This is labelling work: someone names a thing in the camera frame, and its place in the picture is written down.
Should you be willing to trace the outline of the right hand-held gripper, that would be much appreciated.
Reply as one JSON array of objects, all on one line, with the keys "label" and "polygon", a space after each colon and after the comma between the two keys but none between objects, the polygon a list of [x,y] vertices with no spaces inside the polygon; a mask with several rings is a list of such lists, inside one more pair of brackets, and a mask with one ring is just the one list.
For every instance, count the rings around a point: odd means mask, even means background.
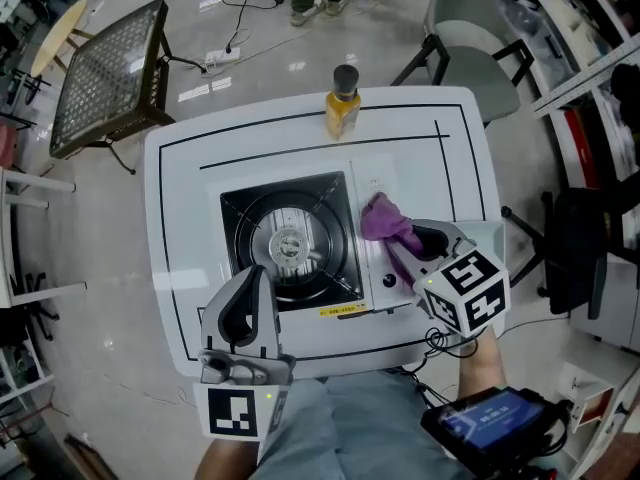
[{"label": "right hand-held gripper", "polygon": [[[414,219],[412,229],[422,245],[419,254],[400,240],[385,246],[395,273],[426,302],[432,316],[470,338],[509,311],[508,271],[495,254],[483,253],[451,222]],[[431,272],[431,261],[453,258]]]}]

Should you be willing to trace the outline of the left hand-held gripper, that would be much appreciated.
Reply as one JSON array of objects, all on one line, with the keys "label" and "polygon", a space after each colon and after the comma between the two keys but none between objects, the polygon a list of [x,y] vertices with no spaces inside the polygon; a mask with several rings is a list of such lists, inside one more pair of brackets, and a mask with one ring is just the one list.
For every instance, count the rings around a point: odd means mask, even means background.
[{"label": "left hand-held gripper", "polygon": [[[253,265],[227,281],[204,309],[201,378],[194,397],[203,434],[263,441],[279,427],[295,359],[278,356],[277,301],[269,272]],[[213,350],[234,350],[241,356]]]}]

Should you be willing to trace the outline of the purple cloth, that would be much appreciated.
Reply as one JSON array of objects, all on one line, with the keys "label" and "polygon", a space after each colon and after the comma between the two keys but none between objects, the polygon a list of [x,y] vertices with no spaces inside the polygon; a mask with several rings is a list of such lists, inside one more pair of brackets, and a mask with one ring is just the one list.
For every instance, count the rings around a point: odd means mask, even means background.
[{"label": "purple cloth", "polygon": [[361,211],[360,229],[365,240],[382,244],[395,273],[412,287],[413,279],[389,249],[389,244],[396,241],[402,242],[414,256],[422,254],[423,245],[411,219],[404,216],[385,193],[378,192]]}]

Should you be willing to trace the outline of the white portable gas stove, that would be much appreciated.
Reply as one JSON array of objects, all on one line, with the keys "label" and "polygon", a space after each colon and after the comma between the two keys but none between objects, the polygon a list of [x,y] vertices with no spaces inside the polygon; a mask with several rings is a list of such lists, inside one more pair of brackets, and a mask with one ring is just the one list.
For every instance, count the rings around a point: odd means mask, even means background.
[{"label": "white portable gas stove", "polygon": [[232,272],[260,264],[283,311],[354,306],[391,313],[412,295],[384,247],[361,233],[379,192],[398,192],[388,154],[295,153],[225,162],[199,172]]}]

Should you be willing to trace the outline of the person's left forearm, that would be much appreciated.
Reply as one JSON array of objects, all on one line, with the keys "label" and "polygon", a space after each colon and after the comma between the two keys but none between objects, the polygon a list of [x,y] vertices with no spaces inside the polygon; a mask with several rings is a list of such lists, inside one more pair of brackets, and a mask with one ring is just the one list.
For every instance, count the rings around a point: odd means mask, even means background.
[{"label": "person's left forearm", "polygon": [[258,442],[214,440],[206,450],[194,480],[248,480],[257,469]]}]

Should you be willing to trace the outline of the person's right forearm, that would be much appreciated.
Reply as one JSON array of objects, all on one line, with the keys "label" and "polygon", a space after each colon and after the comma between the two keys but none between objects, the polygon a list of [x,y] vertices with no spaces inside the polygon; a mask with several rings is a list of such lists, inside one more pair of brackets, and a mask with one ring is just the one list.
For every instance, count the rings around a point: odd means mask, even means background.
[{"label": "person's right forearm", "polygon": [[498,341],[491,326],[460,352],[458,399],[507,385]]}]

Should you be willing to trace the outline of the white table with black lines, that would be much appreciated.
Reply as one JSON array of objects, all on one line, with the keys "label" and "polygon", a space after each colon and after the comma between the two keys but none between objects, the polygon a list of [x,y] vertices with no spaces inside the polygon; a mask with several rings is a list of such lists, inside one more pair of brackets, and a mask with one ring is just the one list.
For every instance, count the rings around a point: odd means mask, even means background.
[{"label": "white table with black lines", "polygon": [[[182,375],[199,376],[203,308],[234,273],[220,249],[219,217],[199,174],[204,167],[280,154],[385,153],[398,182],[397,194],[386,195],[404,215],[502,222],[484,126],[468,89],[365,88],[361,98],[355,128],[341,140],[327,132],[321,93],[214,112],[148,135],[144,187],[153,283]],[[409,290],[411,302],[391,313],[358,312],[352,305],[283,311],[280,341],[296,358],[295,375],[342,375],[419,361],[432,320]]]}]

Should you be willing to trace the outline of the black office chair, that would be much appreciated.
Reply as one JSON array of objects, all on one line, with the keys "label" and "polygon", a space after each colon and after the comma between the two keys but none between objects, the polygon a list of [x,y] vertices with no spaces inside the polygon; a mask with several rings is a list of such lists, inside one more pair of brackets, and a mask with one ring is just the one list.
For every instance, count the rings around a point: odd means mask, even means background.
[{"label": "black office chair", "polygon": [[640,249],[623,245],[612,221],[640,205],[640,171],[607,189],[570,187],[558,196],[543,192],[544,232],[539,233],[511,208],[502,217],[531,239],[534,256],[510,279],[516,286],[538,265],[546,284],[538,295],[547,298],[553,314],[587,306],[590,320],[600,317],[608,269],[613,255],[640,269]]}]

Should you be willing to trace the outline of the yellow bottle with black cap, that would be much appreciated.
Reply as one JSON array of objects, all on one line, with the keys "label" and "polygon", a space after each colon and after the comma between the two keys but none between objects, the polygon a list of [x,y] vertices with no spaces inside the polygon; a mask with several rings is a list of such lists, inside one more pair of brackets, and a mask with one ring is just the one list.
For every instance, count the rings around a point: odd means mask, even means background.
[{"label": "yellow bottle with black cap", "polygon": [[326,128],[335,140],[350,133],[361,106],[358,93],[359,72],[355,66],[342,64],[333,71],[333,90],[326,96]]}]

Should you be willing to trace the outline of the black wrist-mounted screen device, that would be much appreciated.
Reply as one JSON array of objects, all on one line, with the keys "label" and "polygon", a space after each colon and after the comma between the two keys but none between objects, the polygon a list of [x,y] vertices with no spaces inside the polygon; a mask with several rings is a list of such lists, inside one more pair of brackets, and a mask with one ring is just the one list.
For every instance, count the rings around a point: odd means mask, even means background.
[{"label": "black wrist-mounted screen device", "polygon": [[555,467],[537,461],[566,444],[570,408],[529,389],[493,387],[427,409],[421,426],[474,480],[558,480]]}]

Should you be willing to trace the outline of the pale grey cabinet red sticker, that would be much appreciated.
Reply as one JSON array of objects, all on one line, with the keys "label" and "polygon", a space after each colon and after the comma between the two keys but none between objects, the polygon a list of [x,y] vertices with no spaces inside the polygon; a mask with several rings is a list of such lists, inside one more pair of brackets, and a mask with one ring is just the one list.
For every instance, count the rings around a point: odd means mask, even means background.
[{"label": "pale grey cabinet red sticker", "polygon": [[589,320],[584,304],[571,312],[570,325],[640,355],[640,267],[609,254],[599,318]]}]

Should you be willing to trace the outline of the white nightstand with drawer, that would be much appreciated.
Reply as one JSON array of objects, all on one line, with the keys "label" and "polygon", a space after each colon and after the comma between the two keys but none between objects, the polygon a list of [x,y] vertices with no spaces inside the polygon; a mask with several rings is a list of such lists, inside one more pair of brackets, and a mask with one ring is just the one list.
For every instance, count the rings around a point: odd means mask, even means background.
[{"label": "white nightstand with drawer", "polygon": [[609,379],[566,362],[558,392],[569,408],[568,437],[557,459],[567,480],[581,480],[623,428],[640,389],[640,366]]}]

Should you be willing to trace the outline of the white metal shelving unit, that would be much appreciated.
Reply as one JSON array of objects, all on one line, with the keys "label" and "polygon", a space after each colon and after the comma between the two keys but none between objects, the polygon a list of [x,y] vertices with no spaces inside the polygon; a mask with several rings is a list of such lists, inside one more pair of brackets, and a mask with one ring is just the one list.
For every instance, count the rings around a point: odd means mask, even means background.
[{"label": "white metal shelving unit", "polygon": [[534,63],[531,108],[557,139],[572,186],[597,187],[640,170],[640,124],[623,115],[614,79],[640,68],[640,29],[618,0],[524,0],[558,37],[574,75],[549,89]]}]

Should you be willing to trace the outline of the row of clear storage boxes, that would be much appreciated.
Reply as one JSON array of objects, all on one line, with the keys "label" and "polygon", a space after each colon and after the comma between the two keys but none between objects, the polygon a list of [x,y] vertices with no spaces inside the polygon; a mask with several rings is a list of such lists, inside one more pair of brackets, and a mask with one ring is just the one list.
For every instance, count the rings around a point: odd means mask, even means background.
[{"label": "row of clear storage boxes", "polygon": [[527,44],[549,89],[574,75],[557,35],[539,13],[529,9],[524,0],[500,0],[500,5],[507,21]]}]

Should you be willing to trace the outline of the white side table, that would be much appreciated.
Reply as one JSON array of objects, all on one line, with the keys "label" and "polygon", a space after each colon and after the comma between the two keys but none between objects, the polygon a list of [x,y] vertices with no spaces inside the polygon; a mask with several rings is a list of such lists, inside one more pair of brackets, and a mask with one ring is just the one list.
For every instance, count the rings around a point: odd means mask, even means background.
[{"label": "white side table", "polygon": [[8,183],[67,193],[76,191],[76,185],[74,183],[25,174],[0,167],[0,308],[12,308],[23,304],[84,292],[87,289],[85,282],[38,290],[26,294],[14,293],[11,285],[11,275],[15,272],[10,222],[11,207],[24,206],[48,209],[49,202],[47,200],[10,194],[7,191]]}]

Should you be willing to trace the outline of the white power strip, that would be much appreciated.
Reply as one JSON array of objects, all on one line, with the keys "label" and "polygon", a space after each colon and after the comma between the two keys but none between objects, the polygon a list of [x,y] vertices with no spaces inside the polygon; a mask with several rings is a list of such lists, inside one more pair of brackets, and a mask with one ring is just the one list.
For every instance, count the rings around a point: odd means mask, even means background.
[{"label": "white power strip", "polygon": [[205,54],[204,63],[207,68],[218,68],[223,65],[238,62],[241,57],[239,47],[231,47],[229,50],[211,50]]}]

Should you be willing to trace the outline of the round wooden table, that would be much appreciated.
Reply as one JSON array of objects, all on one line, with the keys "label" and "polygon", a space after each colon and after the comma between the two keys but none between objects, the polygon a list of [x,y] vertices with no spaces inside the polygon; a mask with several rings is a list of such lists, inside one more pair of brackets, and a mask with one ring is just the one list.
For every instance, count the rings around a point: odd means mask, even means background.
[{"label": "round wooden table", "polygon": [[85,40],[94,38],[92,34],[78,28],[78,23],[85,15],[87,6],[88,0],[78,0],[54,23],[33,60],[30,71],[33,78],[41,76],[50,64],[57,65],[63,73],[67,72],[67,66],[61,60],[59,52],[65,44],[73,50],[79,48],[71,36]]}]

